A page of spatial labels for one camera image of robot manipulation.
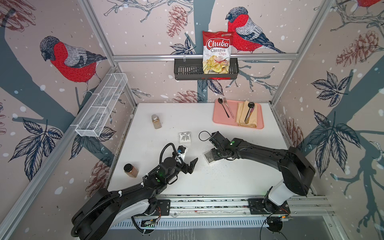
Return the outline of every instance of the black spoon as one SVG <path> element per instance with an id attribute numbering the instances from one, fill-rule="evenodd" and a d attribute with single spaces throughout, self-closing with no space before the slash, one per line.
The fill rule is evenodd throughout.
<path id="1" fill-rule="evenodd" d="M 249 122 L 249 119 L 248 119 L 249 118 L 248 117 L 249 111 L 251 111 L 251 108 L 255 107 L 255 104 L 253 102 L 249 102 L 248 103 L 248 107 L 249 107 L 249 109 L 248 109 L 247 115 L 245 116 L 245 120 L 244 120 L 245 124 L 248 124 L 248 122 Z"/>
<path id="2" fill-rule="evenodd" d="M 225 107 L 224 107 L 224 105 L 223 105 L 223 99 L 218 98 L 218 102 L 221 104 L 221 106 L 223 106 L 225 113 L 226 113 L 227 116 L 229 117 L 229 115 L 228 115 L 228 113 L 227 113 L 227 111 L 226 111 L 226 109 L 225 109 Z"/>

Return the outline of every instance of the white mesh rack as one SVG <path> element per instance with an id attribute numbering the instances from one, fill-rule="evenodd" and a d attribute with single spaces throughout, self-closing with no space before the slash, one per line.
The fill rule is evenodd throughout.
<path id="1" fill-rule="evenodd" d="M 92 106 L 76 127 L 80 136 L 99 137 L 116 102 L 127 84 L 124 73 L 112 73 L 107 83 L 98 93 Z"/>

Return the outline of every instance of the beige napkin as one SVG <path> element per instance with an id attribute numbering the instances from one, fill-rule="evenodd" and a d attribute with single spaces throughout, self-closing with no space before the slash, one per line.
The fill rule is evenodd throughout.
<path id="1" fill-rule="evenodd" d="M 236 114 L 236 122 L 239 126 L 244 127 L 257 127 L 257 105 L 255 104 L 255 107 L 253 109 L 253 112 L 251 113 L 251 116 L 249 117 L 248 124 L 245 124 L 245 117 L 247 116 L 249 107 L 248 107 L 248 101 L 241 102 L 237 104 L 237 114 Z"/>

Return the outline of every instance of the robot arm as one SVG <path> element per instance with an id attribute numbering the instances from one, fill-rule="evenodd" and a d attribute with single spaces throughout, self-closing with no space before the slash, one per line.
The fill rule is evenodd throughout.
<path id="1" fill-rule="evenodd" d="M 227 158 L 250 159 L 271 166 L 282 173 L 283 180 L 270 188 L 265 196 L 264 207 L 268 212 L 274 212 L 295 194 L 307 195 L 315 169 L 297 148 L 272 149 L 239 138 L 229 141 L 219 132 L 212 133 L 209 141 L 215 148 L 210 154 L 206 154 L 208 162 Z"/>
<path id="2" fill-rule="evenodd" d="M 172 146 L 174 152 L 172 157 L 162 161 L 162 155 L 168 146 Z M 176 151 L 172 143 L 167 144 L 160 154 L 159 165 L 143 177 L 142 183 L 120 191 L 108 192 L 106 188 L 99 189 L 73 216 L 71 235 L 81 240 L 99 240 L 111 225 L 144 212 L 152 214 L 157 207 L 156 196 L 164 191 L 168 184 L 177 180 L 179 172 L 193 172 L 197 158 L 190 162 L 190 165 L 184 163 L 185 150 L 185 147 L 179 146 Z"/>

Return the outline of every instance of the black metal rack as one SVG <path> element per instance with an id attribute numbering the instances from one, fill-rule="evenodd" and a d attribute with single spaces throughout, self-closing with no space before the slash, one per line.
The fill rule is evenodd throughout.
<path id="1" fill-rule="evenodd" d="M 236 79 L 239 73 L 237 58 L 229 61 L 229 73 L 204 74 L 203 62 L 201 58 L 182 58 L 175 59 L 175 79 L 176 80 L 231 80 Z"/>

